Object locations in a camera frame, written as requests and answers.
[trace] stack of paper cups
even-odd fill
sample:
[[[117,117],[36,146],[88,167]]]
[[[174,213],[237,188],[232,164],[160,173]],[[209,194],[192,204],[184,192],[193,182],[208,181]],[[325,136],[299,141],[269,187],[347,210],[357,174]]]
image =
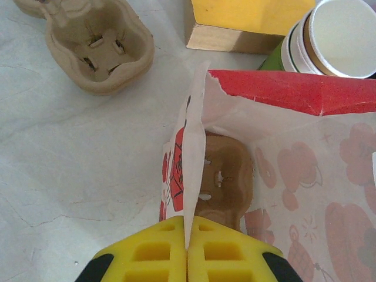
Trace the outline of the stack of paper cups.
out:
[[[376,12],[363,0],[323,0],[260,70],[367,78],[376,72]]]

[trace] paper bag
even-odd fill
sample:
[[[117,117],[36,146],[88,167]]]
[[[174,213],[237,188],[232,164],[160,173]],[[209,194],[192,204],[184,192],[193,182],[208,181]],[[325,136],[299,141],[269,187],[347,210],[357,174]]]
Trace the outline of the paper bag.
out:
[[[160,219],[184,215],[188,247],[205,131],[229,136],[254,164],[243,233],[278,247],[305,282],[376,281],[376,81],[208,68],[164,146]]]

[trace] white table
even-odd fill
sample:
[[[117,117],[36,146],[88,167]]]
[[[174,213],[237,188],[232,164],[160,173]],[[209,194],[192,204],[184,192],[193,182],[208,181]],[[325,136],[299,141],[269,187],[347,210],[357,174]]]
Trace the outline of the white table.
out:
[[[0,282],[75,281],[97,251],[156,223],[162,144],[196,65],[265,58],[186,49],[182,0],[130,4],[154,35],[154,64],[94,97],[51,57],[44,20],[0,1]]]

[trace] cardboard box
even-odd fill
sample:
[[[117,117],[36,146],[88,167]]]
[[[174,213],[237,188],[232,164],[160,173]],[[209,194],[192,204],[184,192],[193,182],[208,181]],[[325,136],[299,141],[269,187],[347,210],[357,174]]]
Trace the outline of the cardboard box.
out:
[[[314,0],[184,1],[187,48],[266,55],[315,5]]]

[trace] brown cardboard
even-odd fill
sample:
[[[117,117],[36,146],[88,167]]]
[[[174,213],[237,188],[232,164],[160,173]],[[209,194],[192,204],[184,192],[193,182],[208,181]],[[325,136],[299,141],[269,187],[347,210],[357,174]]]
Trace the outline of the brown cardboard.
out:
[[[30,5],[47,20],[47,46],[65,73],[82,89],[110,95],[149,70],[153,36],[126,1],[50,0]]]
[[[252,194],[253,167],[245,145],[230,137],[208,135],[195,215],[240,231],[239,221],[251,205]]]
[[[194,18],[191,0],[184,0],[184,4],[185,43],[187,48],[269,55],[284,38],[282,35],[201,25]]]

